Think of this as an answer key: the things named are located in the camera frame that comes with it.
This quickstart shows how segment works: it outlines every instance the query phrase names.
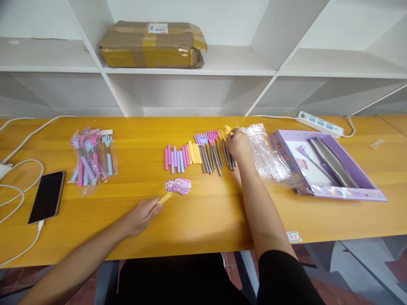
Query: box lid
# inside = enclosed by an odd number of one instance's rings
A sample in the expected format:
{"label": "box lid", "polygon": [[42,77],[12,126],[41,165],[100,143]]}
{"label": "box lid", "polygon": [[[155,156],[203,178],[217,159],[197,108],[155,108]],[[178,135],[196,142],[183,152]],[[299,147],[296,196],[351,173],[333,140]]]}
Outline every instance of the box lid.
{"label": "box lid", "polygon": [[199,27],[187,22],[117,22],[100,42],[101,48],[183,48],[207,50]]}

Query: left hand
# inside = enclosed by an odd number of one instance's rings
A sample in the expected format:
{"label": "left hand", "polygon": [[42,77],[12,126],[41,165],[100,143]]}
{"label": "left hand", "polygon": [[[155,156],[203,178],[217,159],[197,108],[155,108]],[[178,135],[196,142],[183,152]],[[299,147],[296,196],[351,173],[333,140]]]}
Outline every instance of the left hand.
{"label": "left hand", "polygon": [[157,204],[160,196],[153,199],[143,199],[140,203],[121,220],[128,235],[139,235],[162,209],[162,204]]}

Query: person's hand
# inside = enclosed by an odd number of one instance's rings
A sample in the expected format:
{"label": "person's hand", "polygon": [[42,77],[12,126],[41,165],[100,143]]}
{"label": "person's hand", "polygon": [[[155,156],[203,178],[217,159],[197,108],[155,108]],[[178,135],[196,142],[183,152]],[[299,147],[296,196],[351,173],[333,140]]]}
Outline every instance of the person's hand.
{"label": "person's hand", "polygon": [[125,227],[125,233],[129,235],[139,235],[143,232],[150,222],[162,209],[162,204],[157,204],[160,200],[160,196],[153,199],[144,199],[121,221]]}
{"label": "person's hand", "polygon": [[249,137],[239,128],[233,129],[232,132],[234,132],[234,135],[229,134],[228,146],[230,153],[234,156],[238,165],[254,164]]}

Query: person's arm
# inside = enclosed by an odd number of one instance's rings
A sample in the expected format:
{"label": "person's arm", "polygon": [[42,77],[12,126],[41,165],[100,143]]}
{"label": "person's arm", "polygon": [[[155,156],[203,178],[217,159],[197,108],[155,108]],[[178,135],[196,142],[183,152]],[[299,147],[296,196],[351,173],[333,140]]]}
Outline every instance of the person's arm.
{"label": "person's arm", "polygon": [[75,249],[51,269],[19,304],[65,304],[96,271],[109,253],[126,237],[139,235],[160,212],[160,197],[142,200],[119,219]]}
{"label": "person's arm", "polygon": [[254,165],[249,138],[239,129],[233,132],[234,135],[228,137],[228,146],[239,167],[243,201],[257,257],[268,250],[281,250],[297,258],[276,206]]}

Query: person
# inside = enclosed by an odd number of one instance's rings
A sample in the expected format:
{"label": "person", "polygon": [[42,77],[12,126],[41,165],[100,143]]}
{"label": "person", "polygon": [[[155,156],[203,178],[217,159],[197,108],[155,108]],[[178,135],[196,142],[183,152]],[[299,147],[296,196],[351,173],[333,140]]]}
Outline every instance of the person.
{"label": "person", "polygon": [[[259,258],[258,304],[324,304],[287,239],[279,213],[257,173],[250,141],[229,135],[240,171],[244,207]],[[51,269],[20,304],[65,304],[126,237],[141,234],[161,211],[160,198],[142,200]],[[231,283],[220,253],[127,260],[115,304],[250,304]]]}

